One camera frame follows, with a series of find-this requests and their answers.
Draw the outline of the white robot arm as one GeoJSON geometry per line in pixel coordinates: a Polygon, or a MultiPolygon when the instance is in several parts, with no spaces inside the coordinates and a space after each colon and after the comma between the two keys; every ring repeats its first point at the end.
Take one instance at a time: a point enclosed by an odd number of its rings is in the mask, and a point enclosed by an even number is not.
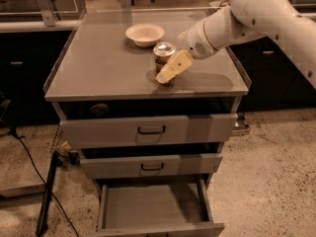
{"type": "Polygon", "coordinates": [[[302,16],[288,0],[230,0],[216,13],[180,35],[183,48],[156,75],[165,84],[224,47],[261,37],[272,40],[306,80],[316,87],[316,22],[302,16]]]}

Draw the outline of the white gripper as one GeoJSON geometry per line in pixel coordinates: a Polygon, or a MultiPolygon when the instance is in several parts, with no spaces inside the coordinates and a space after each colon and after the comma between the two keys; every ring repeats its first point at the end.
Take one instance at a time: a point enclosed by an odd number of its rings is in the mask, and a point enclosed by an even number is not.
{"type": "Polygon", "coordinates": [[[188,69],[193,64],[194,59],[206,59],[217,53],[217,50],[206,37],[204,23],[205,20],[200,20],[187,31],[179,34],[178,39],[181,48],[185,50],[179,50],[171,55],[155,77],[158,83],[168,83],[188,69]]]}

